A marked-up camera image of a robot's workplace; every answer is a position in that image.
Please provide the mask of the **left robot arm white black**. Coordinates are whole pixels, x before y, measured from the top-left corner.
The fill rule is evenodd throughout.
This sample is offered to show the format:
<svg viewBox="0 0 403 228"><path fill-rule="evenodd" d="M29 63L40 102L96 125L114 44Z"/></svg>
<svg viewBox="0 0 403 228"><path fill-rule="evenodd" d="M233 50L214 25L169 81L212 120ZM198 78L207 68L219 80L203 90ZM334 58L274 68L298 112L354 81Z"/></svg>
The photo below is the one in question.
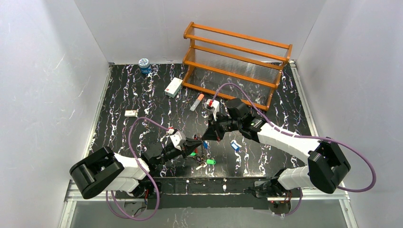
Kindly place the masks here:
<svg viewBox="0 0 403 228"><path fill-rule="evenodd" d="M186 138L175 147L169 140L161 153L145 152L140 158L122 156L105 146L74 164L69 173L86 200L105 190L133 193L147 173L179 156L186 158L200 145L202 140Z"/></svg>

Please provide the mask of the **metal key organizer ring red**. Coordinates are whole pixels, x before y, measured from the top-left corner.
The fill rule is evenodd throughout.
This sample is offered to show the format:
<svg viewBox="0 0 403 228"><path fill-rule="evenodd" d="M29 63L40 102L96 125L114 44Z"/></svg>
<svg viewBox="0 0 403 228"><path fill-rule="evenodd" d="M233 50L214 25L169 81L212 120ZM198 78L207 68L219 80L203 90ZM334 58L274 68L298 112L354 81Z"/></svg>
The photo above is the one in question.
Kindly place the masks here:
<svg viewBox="0 0 403 228"><path fill-rule="evenodd" d="M202 143L201 146L194 151L194 153L196 153L197 155L193 157L196 160L196 163L198 164L198 166L196 167L196 170L198 171L201 168L205 168L207 166L206 163L207 157L205 154L207 149L205 149L203 146L203 140L200 134L195 134L193 137L195 140L201 140Z"/></svg>

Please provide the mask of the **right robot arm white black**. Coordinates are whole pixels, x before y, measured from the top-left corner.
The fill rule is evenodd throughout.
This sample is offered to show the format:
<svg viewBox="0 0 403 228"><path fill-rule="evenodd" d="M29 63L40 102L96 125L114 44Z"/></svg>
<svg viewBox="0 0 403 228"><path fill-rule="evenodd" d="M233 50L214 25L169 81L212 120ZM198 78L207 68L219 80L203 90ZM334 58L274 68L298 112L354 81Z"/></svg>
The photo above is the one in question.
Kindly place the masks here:
<svg viewBox="0 0 403 228"><path fill-rule="evenodd" d="M204 108L211 111L204 141L221 141L227 132L238 131L257 143L266 144L295 156L305 163L303 167L281 169L269 181L250 187L257 194L279 196L303 187L314 187L332 194L351 166L342 150L329 140L306 139L264 118L254 116L251 109L239 98L227 102L228 114L219 112L219 102L208 99Z"/></svg>

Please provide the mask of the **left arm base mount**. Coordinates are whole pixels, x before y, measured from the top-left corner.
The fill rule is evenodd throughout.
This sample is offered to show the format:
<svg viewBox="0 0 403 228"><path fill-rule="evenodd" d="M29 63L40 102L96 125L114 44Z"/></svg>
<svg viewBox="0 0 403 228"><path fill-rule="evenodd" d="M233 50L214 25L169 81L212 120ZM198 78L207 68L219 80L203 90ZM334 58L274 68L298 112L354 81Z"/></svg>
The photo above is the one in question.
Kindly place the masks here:
<svg viewBox="0 0 403 228"><path fill-rule="evenodd" d="M134 190L126 191L126 194L137 199L156 199L157 190L150 181L141 181Z"/></svg>

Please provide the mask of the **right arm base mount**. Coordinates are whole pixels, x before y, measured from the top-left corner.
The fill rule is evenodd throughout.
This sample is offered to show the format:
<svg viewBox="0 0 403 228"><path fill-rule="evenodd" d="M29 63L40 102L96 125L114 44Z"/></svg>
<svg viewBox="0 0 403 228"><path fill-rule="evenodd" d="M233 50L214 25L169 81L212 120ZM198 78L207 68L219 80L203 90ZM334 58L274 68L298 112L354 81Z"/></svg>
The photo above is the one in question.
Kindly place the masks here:
<svg viewBox="0 0 403 228"><path fill-rule="evenodd" d="M269 200L269 210L276 214L287 214L291 211L292 191L284 189L279 183L271 181L256 181L252 187L248 187L244 192L252 194L258 199Z"/></svg>

